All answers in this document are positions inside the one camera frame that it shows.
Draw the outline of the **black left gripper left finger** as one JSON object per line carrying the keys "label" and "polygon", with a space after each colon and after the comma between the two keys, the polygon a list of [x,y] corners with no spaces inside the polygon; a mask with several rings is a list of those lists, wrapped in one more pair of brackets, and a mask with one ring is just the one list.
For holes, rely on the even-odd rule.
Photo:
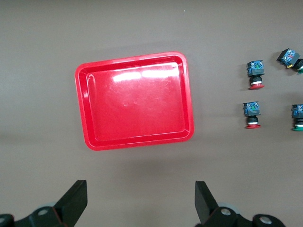
{"label": "black left gripper left finger", "polygon": [[23,219],[0,215],[2,227],[73,227],[87,206],[87,181],[77,180],[53,205],[36,209]]}

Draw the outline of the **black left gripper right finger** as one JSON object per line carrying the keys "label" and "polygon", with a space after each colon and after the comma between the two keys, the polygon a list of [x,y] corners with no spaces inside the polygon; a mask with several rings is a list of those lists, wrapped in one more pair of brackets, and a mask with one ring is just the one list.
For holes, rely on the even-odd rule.
{"label": "black left gripper right finger", "polygon": [[237,214],[233,209],[219,206],[204,181],[195,182],[195,208],[200,220],[198,227],[283,227],[278,218],[256,214],[252,220]]}

